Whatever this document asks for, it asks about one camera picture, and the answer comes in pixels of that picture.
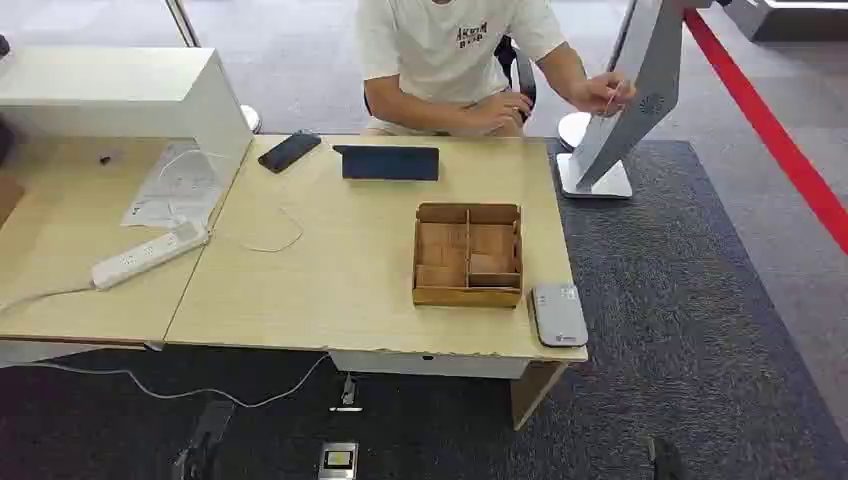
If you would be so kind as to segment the person's right hand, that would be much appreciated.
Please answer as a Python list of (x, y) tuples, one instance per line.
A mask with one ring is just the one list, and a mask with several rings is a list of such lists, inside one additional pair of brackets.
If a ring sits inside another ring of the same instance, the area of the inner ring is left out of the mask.
[(503, 91), (464, 109), (460, 131), (469, 135), (522, 137), (534, 101), (527, 95)]

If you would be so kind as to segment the person's left hand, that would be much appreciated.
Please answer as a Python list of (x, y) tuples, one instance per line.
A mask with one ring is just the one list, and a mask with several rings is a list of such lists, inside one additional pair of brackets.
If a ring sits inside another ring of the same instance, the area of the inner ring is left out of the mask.
[(567, 101), (581, 112), (611, 117), (622, 111), (636, 93), (632, 81), (617, 72), (606, 72), (578, 81)]

